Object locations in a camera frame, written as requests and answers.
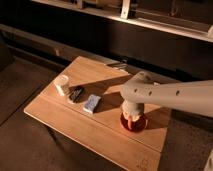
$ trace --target wood grain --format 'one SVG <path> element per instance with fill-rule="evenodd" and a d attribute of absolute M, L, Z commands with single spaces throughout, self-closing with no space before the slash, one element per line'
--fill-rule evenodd
<path fill-rule="evenodd" d="M 120 124 L 123 99 L 119 91 L 130 74 L 83 57 L 78 57 L 62 74 L 70 77 L 71 89 L 77 85 L 85 88 L 80 101 L 69 104 L 67 97 L 61 97 L 50 83 L 25 112 L 126 169 L 157 170 L 170 110 L 147 104 L 147 129 L 132 133 Z M 82 110 L 90 94 L 102 96 L 93 115 Z"/>
<path fill-rule="evenodd" d="M 25 112 L 127 170 L 157 170 L 158 152 L 52 100 L 38 96 Z"/>

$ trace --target shelf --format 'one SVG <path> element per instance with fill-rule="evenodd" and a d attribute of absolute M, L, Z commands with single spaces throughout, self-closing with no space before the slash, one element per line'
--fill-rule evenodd
<path fill-rule="evenodd" d="M 111 20 L 116 20 L 119 22 L 124 22 L 132 25 L 137 25 L 140 27 L 150 28 L 154 30 L 159 30 L 162 32 L 172 33 L 176 35 L 181 35 L 193 39 L 198 39 L 207 42 L 213 42 L 213 29 L 211 25 L 196 23 L 192 21 L 182 21 L 183 26 L 177 25 L 176 22 L 178 19 L 172 20 L 173 22 L 165 22 L 165 18 L 161 20 L 153 20 L 152 18 L 134 18 L 134 19 L 125 19 L 121 18 L 120 13 L 115 11 L 101 10 L 91 7 L 86 7 L 80 9 L 77 5 L 71 4 L 69 2 L 60 1 L 60 0 L 31 0 L 33 2 L 42 3 L 46 5 L 51 5 L 55 7 L 60 7 L 68 10 L 74 10 L 90 15 L 95 15 L 99 17 L 104 17 Z"/>

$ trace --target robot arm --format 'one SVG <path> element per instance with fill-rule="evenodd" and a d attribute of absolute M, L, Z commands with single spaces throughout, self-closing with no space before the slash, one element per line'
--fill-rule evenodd
<path fill-rule="evenodd" d="M 213 81 L 154 85 L 147 73 L 139 72 L 123 85 L 121 95 L 129 115 L 140 115 L 143 104 L 151 103 L 213 117 Z"/>

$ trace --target small box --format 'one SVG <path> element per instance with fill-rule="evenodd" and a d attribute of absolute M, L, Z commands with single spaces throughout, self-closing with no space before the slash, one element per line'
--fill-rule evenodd
<path fill-rule="evenodd" d="M 83 110 L 93 114 L 96 107 L 98 106 L 99 101 L 101 100 L 100 96 L 96 96 L 94 94 L 91 94 L 87 100 L 87 102 L 84 105 Z"/>

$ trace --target black object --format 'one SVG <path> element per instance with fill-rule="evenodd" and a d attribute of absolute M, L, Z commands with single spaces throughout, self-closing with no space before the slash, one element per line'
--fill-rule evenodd
<path fill-rule="evenodd" d="M 14 61 L 12 54 L 4 43 L 0 32 L 0 71 Z"/>
<path fill-rule="evenodd" d="M 69 95 L 69 102 L 76 103 L 83 91 L 84 88 L 82 86 L 77 86 Z"/>

